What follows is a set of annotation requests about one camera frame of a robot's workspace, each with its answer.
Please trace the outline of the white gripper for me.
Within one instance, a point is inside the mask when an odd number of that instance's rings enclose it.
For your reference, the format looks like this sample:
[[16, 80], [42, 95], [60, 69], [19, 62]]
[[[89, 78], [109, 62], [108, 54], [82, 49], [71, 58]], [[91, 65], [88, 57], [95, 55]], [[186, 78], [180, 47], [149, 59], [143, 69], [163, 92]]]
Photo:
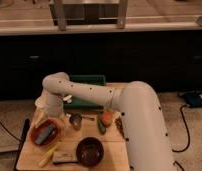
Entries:
[[63, 100], [60, 96], [48, 94], [44, 104], [44, 113], [58, 118], [63, 113]]

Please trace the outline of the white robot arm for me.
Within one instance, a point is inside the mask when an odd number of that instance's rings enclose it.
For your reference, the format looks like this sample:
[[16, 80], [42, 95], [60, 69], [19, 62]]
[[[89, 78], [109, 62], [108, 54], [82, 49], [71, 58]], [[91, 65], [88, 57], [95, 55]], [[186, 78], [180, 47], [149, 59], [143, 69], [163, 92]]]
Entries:
[[161, 105], [149, 84], [133, 81], [123, 88], [110, 88], [75, 83], [59, 72], [46, 76], [42, 86], [46, 91], [44, 111], [49, 116], [62, 113], [66, 95], [120, 112], [128, 163], [134, 171], [176, 171]]

